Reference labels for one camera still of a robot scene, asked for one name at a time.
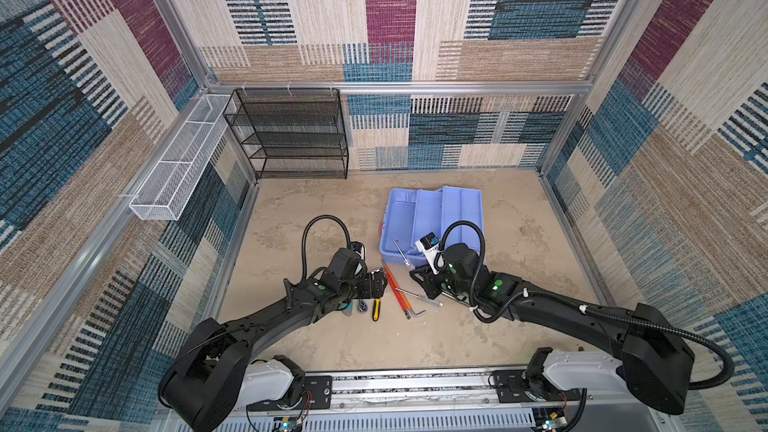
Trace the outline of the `white and blue toolbox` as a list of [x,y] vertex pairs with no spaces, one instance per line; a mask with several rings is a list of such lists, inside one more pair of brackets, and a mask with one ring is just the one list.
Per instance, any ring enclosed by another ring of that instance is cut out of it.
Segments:
[[449,225],[466,220],[484,227],[483,196],[478,189],[444,186],[430,191],[393,188],[382,219],[379,252],[387,263],[401,264],[396,239],[411,262],[427,263],[415,242],[428,233],[442,237]]

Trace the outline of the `yellow black handle ratchet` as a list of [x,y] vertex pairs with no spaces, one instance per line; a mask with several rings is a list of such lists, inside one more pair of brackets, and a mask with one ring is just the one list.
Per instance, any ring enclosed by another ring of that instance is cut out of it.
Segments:
[[373,308],[372,308],[372,320],[374,322],[378,322],[381,315],[381,300],[379,298],[374,300]]

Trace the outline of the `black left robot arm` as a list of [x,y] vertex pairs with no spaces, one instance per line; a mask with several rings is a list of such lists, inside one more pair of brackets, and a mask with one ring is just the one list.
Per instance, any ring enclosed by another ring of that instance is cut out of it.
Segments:
[[[338,224],[345,245],[325,267],[308,272],[307,239],[322,220]],[[301,238],[301,280],[284,281],[285,296],[271,305],[223,324],[208,318],[197,324],[157,388],[158,401],[175,411],[195,431],[212,431],[236,408],[255,403],[244,385],[248,367],[260,353],[297,329],[337,312],[357,299],[380,299],[388,286],[386,272],[370,271],[365,247],[353,241],[344,222],[319,215],[307,224]]]

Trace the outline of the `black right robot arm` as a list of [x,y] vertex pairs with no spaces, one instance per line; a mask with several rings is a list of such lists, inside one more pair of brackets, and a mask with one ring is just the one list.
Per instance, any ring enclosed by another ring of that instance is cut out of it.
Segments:
[[501,319],[533,323],[602,351],[600,358],[571,359],[541,347],[525,379],[542,396],[571,389],[625,392],[668,415],[680,415],[689,392],[727,383],[735,372],[731,354],[716,342],[673,326],[656,308],[607,307],[546,290],[485,264],[485,247],[448,244],[433,233],[415,248],[427,263],[412,271],[426,295],[445,294],[465,304],[484,324]]

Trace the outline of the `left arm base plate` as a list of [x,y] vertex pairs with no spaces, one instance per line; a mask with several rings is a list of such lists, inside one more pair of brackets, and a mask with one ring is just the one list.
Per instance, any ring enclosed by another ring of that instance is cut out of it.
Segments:
[[295,379],[285,395],[278,400],[264,400],[246,406],[248,412],[297,413],[306,404],[309,410],[327,410],[331,406],[333,377],[331,375],[305,376]]

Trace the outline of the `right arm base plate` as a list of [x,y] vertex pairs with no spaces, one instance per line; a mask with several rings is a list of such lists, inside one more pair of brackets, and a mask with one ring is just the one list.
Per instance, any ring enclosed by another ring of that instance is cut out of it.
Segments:
[[559,390],[543,378],[530,380],[524,369],[501,369],[493,371],[488,385],[496,392],[502,404],[559,402],[576,404],[581,399],[578,389]]

